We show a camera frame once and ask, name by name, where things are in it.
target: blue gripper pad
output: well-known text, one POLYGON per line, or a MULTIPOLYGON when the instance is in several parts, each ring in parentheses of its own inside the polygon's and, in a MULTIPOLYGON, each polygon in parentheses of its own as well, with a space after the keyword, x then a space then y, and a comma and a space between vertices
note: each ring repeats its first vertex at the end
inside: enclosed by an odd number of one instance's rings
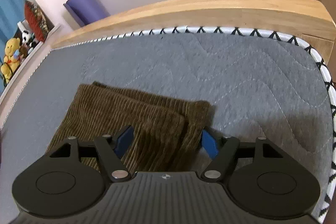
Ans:
POLYGON ((219 152, 216 140, 205 129, 202 130, 202 147, 212 160, 219 152))
POLYGON ((119 159, 123 157, 126 153, 128 147, 132 144, 133 141, 133 127, 128 127, 116 140, 115 148, 113 149, 114 153, 119 159))

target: purple yoga mat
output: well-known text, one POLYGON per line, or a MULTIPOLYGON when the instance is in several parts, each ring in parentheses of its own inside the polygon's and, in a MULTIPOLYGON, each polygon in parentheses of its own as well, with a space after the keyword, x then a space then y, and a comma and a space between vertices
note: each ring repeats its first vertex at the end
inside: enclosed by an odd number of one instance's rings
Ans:
POLYGON ((99 0, 68 0, 66 4, 85 25, 109 16, 99 0))
POLYGON ((74 10, 72 10, 72 8, 67 4, 67 3, 63 3, 64 7, 68 10, 68 12, 70 13, 70 15, 74 18, 74 20, 78 23, 78 25, 80 27, 84 27, 85 24, 84 22, 80 19, 80 17, 75 13, 74 10))

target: folded cloth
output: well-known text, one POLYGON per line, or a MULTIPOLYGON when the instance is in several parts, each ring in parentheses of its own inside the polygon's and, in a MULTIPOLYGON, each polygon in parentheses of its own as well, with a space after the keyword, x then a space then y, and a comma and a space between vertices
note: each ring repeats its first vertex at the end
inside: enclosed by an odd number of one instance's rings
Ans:
MULTIPOLYGON (((210 104, 189 102, 94 82, 81 84, 47 151, 69 136, 82 141, 114 135, 125 125, 134 140, 122 158, 128 170, 182 170, 194 155, 210 104)), ((82 162, 97 169, 95 159, 82 162)))

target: cushion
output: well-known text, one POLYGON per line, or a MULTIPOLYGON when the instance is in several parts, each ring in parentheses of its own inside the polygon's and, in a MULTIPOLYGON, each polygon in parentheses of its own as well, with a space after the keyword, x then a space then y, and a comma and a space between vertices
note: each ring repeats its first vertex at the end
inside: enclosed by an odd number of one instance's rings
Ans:
POLYGON ((49 33, 46 18, 40 7, 30 1, 25 3, 25 17, 29 26, 35 33, 35 37, 45 42, 49 33))

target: wooden bed frame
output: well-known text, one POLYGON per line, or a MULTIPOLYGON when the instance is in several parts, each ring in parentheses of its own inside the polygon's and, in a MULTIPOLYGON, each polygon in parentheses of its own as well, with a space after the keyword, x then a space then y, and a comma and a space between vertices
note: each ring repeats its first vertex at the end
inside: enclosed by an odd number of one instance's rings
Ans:
POLYGON ((167 0, 94 22, 52 47, 184 25, 258 28, 295 35, 315 47, 326 63, 336 38, 335 23, 317 0, 167 0))

